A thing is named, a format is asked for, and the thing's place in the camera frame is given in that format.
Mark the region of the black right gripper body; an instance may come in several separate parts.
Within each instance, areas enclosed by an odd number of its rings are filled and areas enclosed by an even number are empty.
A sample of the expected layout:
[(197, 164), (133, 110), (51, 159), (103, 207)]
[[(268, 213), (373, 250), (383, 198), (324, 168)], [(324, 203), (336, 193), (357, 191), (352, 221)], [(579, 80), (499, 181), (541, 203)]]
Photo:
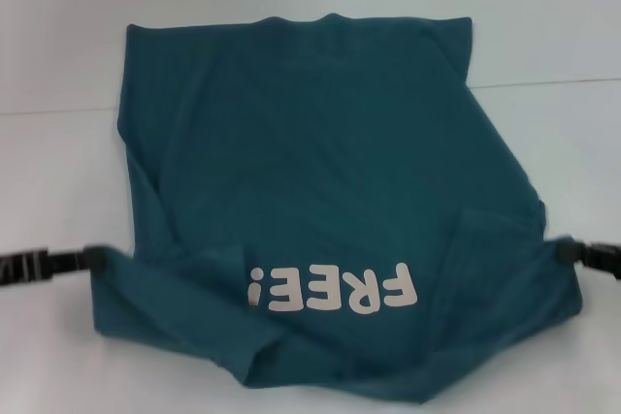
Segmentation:
[(585, 268), (601, 271), (621, 280), (621, 247), (619, 244), (584, 243), (580, 262)]

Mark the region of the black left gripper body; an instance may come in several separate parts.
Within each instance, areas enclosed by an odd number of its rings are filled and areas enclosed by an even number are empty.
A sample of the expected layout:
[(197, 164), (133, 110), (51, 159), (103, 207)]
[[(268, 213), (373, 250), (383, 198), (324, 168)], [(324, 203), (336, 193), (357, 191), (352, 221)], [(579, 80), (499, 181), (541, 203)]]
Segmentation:
[(0, 284), (2, 287), (52, 280), (56, 275), (86, 271), (84, 254), (35, 249), (1, 256)]

